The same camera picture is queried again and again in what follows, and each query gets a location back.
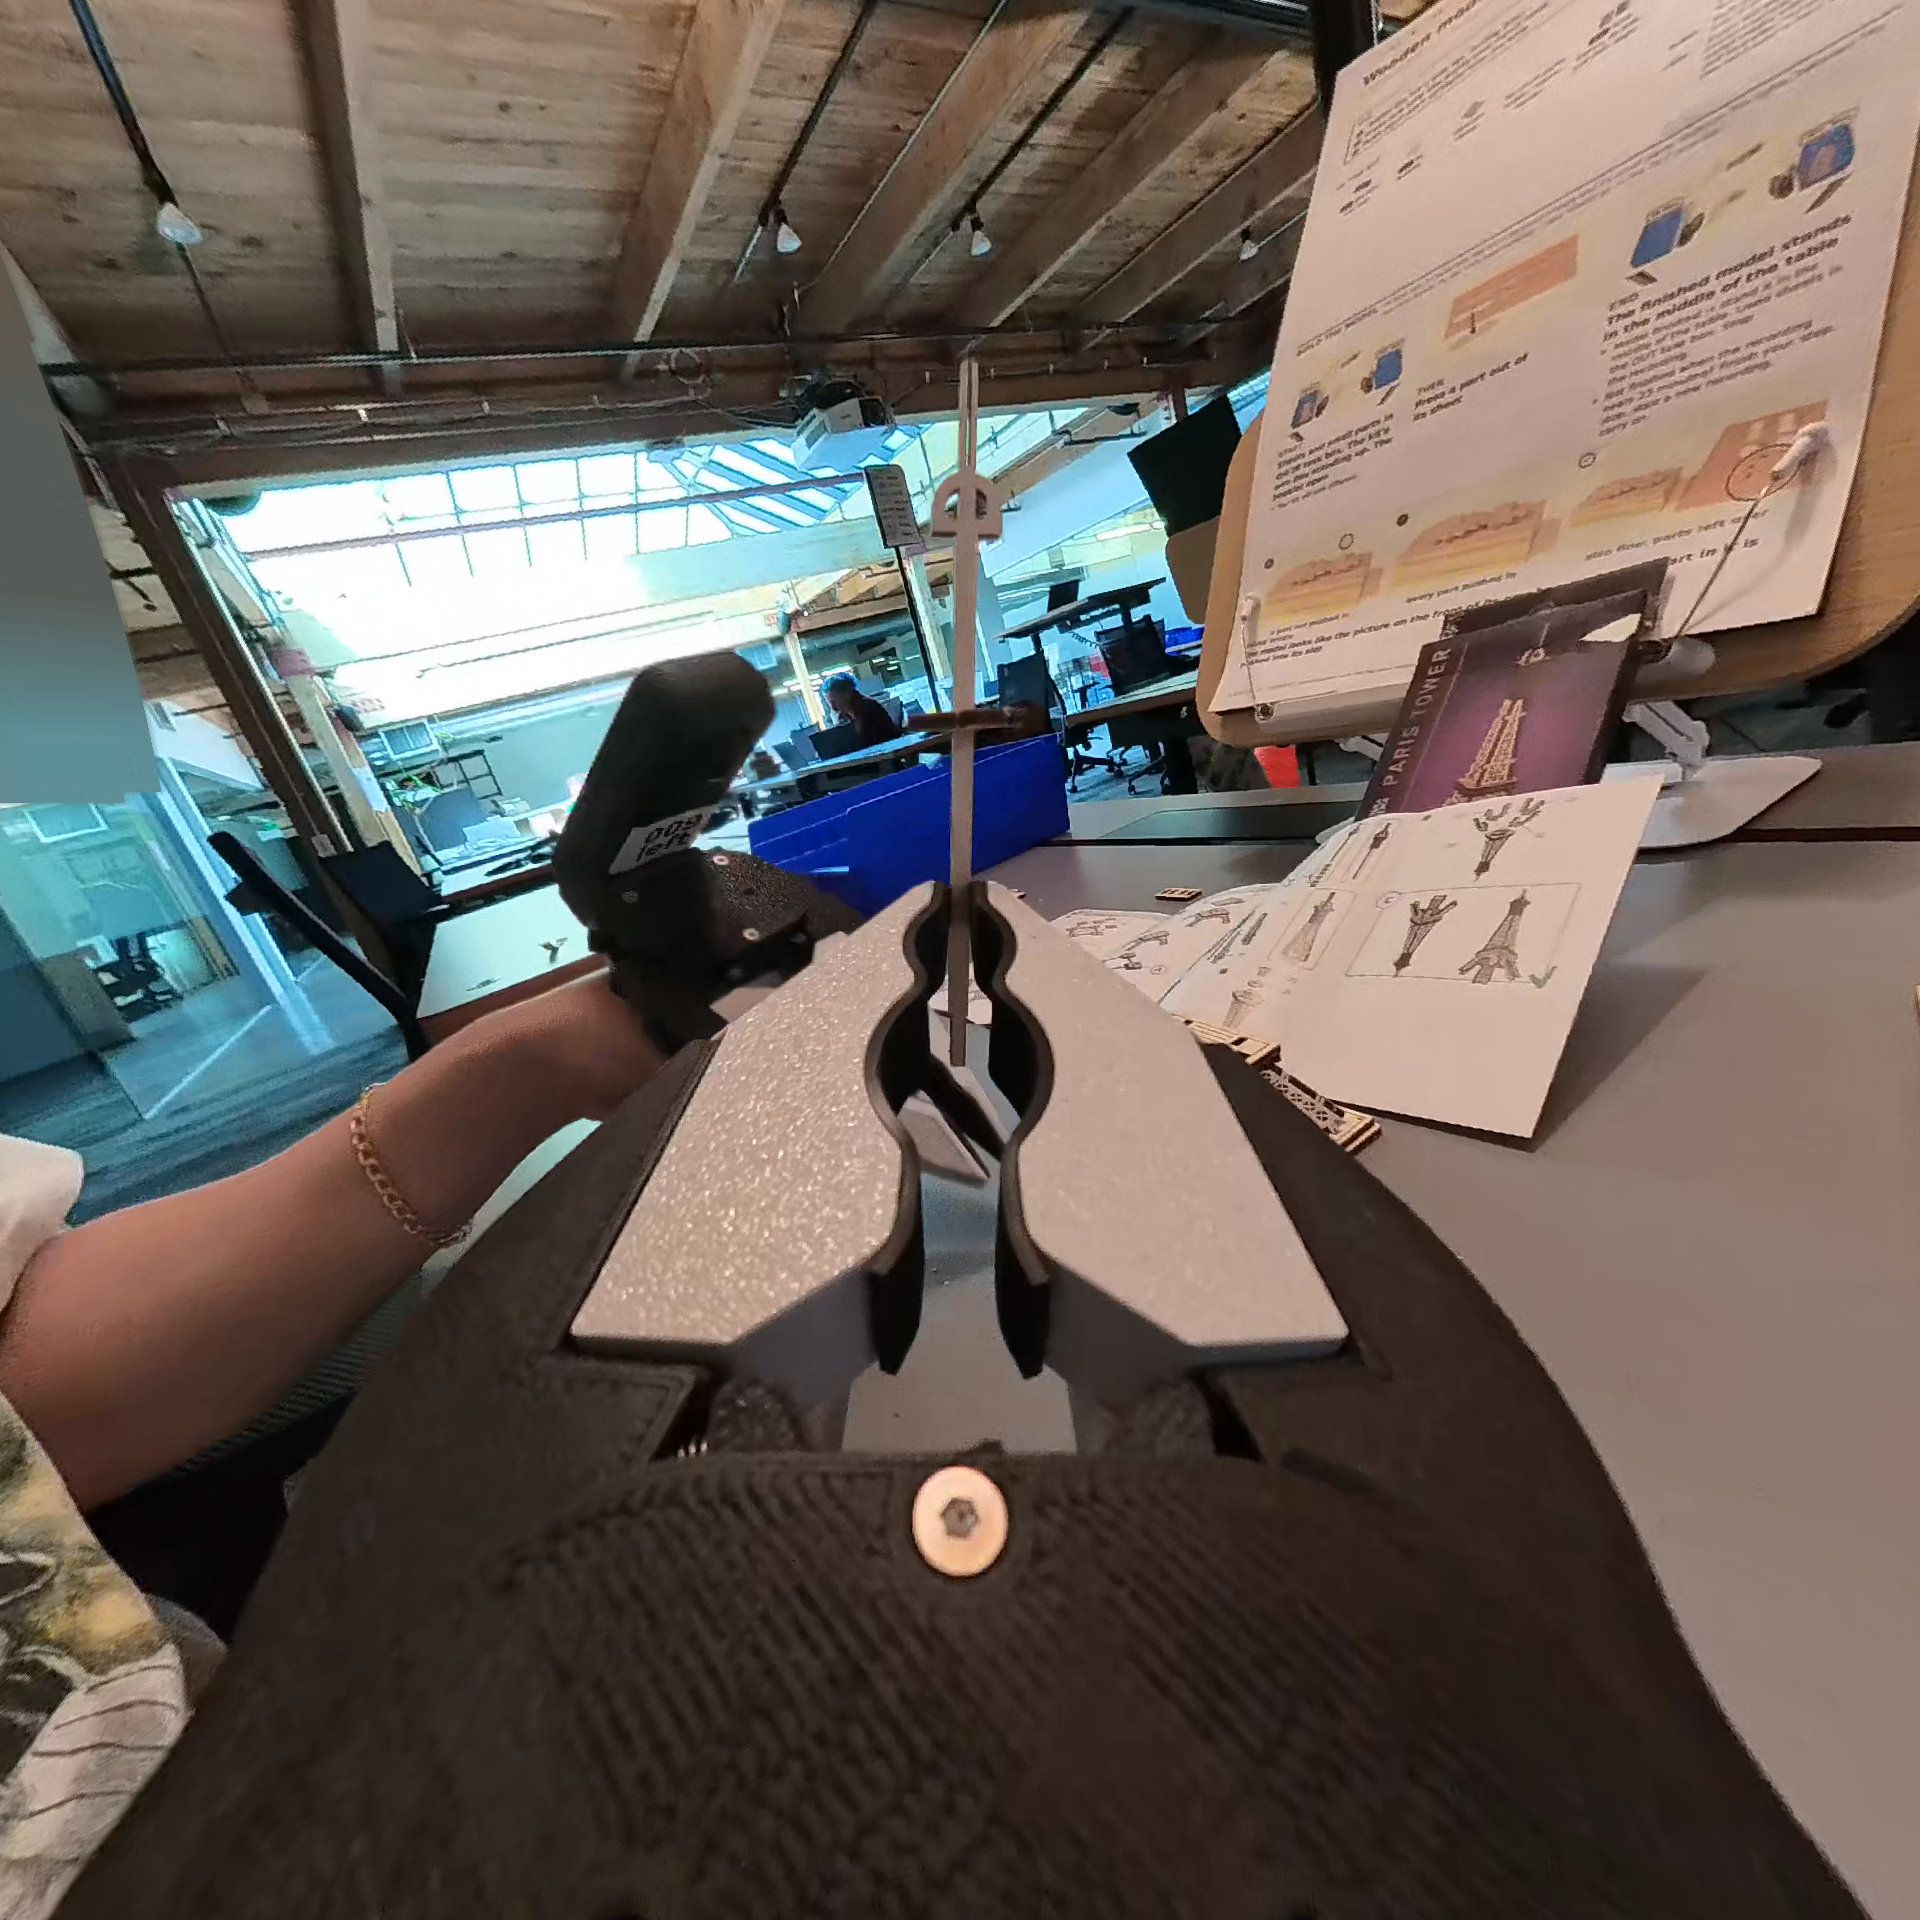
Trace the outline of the task instruction sheet on stand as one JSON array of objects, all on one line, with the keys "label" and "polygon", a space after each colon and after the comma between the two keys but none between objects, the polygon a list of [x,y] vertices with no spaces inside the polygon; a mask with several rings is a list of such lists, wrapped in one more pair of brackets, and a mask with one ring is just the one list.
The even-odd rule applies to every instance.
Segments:
[{"label": "task instruction sheet on stand", "polygon": [[[1259,720],[1229,708],[1229,651],[1237,623],[1242,551],[1257,475],[1263,416],[1254,416],[1233,458],[1213,563],[1205,651],[1197,708],[1207,732],[1235,747],[1281,746],[1382,729],[1400,695]],[[1651,700],[1747,698],[1848,665],[1895,633],[1918,604],[1918,383],[1885,373],[1867,412],[1856,483],[1845,508],[1829,587],[1816,615],[1712,639],[1712,668],[1678,679],[1673,664],[1641,675],[1633,695]]]}]

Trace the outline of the wooden tower spire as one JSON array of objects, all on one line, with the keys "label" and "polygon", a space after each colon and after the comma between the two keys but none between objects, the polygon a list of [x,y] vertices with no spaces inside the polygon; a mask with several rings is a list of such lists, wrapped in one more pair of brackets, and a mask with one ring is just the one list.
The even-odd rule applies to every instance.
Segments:
[{"label": "wooden tower spire", "polygon": [[981,546],[1001,538],[1005,492],[979,468],[981,368],[967,354],[957,387],[957,458],[928,500],[928,535],[951,545],[951,725],[949,725],[949,1066],[969,1064],[977,898],[977,740],[992,720],[977,698]]}]

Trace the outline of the person's printed t-shirt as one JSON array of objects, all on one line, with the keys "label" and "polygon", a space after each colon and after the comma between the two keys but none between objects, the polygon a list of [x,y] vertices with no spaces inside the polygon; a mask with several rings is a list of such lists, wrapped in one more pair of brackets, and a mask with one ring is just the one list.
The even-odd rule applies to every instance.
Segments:
[{"label": "person's printed t-shirt", "polygon": [[51,1916],[182,1737],[184,1657],[3,1408],[3,1906]]}]

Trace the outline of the black monitor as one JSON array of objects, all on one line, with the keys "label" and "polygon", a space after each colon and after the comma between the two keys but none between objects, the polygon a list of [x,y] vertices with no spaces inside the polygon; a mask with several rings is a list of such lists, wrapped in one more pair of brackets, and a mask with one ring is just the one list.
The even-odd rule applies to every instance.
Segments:
[{"label": "black monitor", "polygon": [[1242,424],[1233,396],[1221,392],[1199,412],[1128,451],[1167,538],[1185,535],[1221,515],[1240,443]]}]

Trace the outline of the blue plastic bin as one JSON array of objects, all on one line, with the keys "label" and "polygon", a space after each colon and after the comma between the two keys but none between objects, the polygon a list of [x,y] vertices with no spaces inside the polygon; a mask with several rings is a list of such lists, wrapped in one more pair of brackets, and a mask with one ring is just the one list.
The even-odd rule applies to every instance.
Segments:
[{"label": "blue plastic bin", "polygon": [[[862,916],[951,864],[951,770],[918,769],[853,786],[751,825],[751,851],[802,876]],[[974,874],[1067,832],[1066,773],[1050,757],[981,757],[974,793]]]}]

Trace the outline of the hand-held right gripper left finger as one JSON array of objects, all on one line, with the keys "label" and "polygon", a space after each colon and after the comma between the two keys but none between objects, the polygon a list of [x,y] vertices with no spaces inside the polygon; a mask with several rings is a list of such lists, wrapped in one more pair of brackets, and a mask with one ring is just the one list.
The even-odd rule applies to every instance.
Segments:
[{"label": "hand-held right gripper left finger", "polygon": [[928,1066],[925,883],[710,1044],[569,1340],[842,1401],[922,1330],[922,1153],[902,1122]]}]

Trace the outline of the instruction booklet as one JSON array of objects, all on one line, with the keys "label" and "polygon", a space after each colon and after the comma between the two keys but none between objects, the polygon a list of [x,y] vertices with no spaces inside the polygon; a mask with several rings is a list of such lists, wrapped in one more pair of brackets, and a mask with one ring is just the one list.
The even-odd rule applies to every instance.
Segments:
[{"label": "instruction booklet", "polygon": [[1283,880],[1055,925],[1349,1109],[1529,1139],[1662,783],[1346,824]]}]

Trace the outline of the black office chair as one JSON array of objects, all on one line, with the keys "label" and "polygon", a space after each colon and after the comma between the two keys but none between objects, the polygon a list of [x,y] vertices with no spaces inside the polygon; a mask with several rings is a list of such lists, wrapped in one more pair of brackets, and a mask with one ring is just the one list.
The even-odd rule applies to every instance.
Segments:
[{"label": "black office chair", "polygon": [[297,930],[394,1019],[411,1064],[429,1055],[419,1002],[449,900],[394,845],[320,858],[325,884],[374,930],[374,957],[353,944],[350,929],[337,915],[319,913],[299,892],[282,884],[234,832],[214,832],[208,851],[235,876],[229,905],[246,915],[273,915]]}]

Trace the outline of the person's left hand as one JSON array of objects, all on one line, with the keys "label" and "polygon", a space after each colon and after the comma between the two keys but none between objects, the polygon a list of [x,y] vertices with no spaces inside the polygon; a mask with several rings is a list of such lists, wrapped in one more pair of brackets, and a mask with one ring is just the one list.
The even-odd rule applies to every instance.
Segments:
[{"label": "person's left hand", "polygon": [[664,1067],[611,972],[483,1015],[408,1072],[408,1195],[435,1233],[467,1226],[539,1144],[606,1121]]}]

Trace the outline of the wooden tower base model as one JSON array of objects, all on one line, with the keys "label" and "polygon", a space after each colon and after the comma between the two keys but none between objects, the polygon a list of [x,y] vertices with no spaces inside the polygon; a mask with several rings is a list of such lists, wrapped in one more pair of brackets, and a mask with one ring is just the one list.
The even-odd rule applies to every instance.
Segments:
[{"label": "wooden tower base model", "polygon": [[1333,1103],[1309,1089],[1309,1083],[1299,1081],[1295,1074],[1285,1072],[1278,1042],[1246,1035],[1221,1024],[1210,1024],[1193,1015],[1179,1015],[1179,1019],[1199,1042],[1229,1049],[1233,1057],[1251,1066],[1273,1093],[1278,1093],[1295,1112],[1305,1116],[1339,1149],[1358,1155],[1384,1136],[1384,1128],[1377,1116]]}]

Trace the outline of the grey desk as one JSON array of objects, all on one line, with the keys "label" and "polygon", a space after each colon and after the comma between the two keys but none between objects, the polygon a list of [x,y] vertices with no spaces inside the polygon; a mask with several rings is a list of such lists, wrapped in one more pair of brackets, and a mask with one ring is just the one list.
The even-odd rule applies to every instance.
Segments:
[{"label": "grey desk", "polygon": [[1361,1164],[1501,1301],[1701,1672],[1874,1916],[1918,1898],[1915,746],[1648,856],[1533,1144]]}]

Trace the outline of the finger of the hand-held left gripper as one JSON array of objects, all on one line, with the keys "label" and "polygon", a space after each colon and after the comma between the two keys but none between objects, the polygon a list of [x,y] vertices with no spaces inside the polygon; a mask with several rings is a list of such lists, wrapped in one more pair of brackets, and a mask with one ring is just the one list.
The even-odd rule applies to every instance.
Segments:
[{"label": "finger of the hand-held left gripper", "polygon": [[1006,1146],[991,1087],[969,1066],[935,1055],[905,1071],[902,1129],[925,1183],[985,1186]]}]

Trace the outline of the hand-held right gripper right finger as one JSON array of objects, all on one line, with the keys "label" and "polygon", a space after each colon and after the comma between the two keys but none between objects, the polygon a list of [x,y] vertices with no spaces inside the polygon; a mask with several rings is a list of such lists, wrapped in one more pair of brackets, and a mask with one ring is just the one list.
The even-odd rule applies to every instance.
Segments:
[{"label": "hand-held right gripper right finger", "polygon": [[995,1305],[1017,1371],[1121,1410],[1221,1367],[1335,1355],[1349,1324],[1191,1031],[991,880],[977,986],[1016,1114]]}]

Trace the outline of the purple model kit box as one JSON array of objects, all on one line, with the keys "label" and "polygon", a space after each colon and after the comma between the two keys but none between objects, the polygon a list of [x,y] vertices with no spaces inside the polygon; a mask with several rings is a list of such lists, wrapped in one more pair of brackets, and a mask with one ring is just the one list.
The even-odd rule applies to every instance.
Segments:
[{"label": "purple model kit box", "polygon": [[1638,672],[1664,651],[1669,561],[1456,608],[1414,665],[1362,821],[1600,776]]}]

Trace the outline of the person's left forearm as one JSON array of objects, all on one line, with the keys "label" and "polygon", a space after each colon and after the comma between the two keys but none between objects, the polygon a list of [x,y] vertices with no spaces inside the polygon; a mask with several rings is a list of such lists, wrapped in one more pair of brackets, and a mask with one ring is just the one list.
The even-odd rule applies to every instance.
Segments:
[{"label": "person's left forearm", "polygon": [[370,1121],[79,1227],[81,1157],[5,1139],[5,1405],[81,1511],[248,1427],[445,1244]]}]

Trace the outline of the white board stand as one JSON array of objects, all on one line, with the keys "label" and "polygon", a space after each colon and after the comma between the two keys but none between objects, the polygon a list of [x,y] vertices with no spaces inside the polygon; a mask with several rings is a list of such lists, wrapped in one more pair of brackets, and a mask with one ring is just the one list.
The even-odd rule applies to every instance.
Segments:
[{"label": "white board stand", "polygon": [[1648,738],[1655,755],[1626,760],[1608,751],[1595,777],[1653,786],[1640,841],[1646,856],[1727,841],[1822,773],[1811,755],[1715,757],[1710,728],[1678,701],[1712,664],[1715,650],[1704,639],[1651,636],[1635,645],[1618,725]]}]

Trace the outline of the ceiling projector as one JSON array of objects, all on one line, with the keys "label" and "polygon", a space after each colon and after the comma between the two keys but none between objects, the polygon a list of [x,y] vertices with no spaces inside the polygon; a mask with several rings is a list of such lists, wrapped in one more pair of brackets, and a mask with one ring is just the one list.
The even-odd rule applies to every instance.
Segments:
[{"label": "ceiling projector", "polygon": [[815,377],[797,396],[790,458],[806,471],[847,474],[889,449],[895,409],[845,376]]}]

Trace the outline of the printed instruction sheet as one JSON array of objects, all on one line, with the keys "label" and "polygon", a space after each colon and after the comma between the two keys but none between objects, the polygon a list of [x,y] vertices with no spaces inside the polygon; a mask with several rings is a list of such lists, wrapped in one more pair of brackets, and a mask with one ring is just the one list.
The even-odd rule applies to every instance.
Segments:
[{"label": "printed instruction sheet", "polygon": [[1821,611],[1915,163],[1915,5],[1429,5],[1335,84],[1214,714],[1397,701],[1445,617],[1666,564]]}]

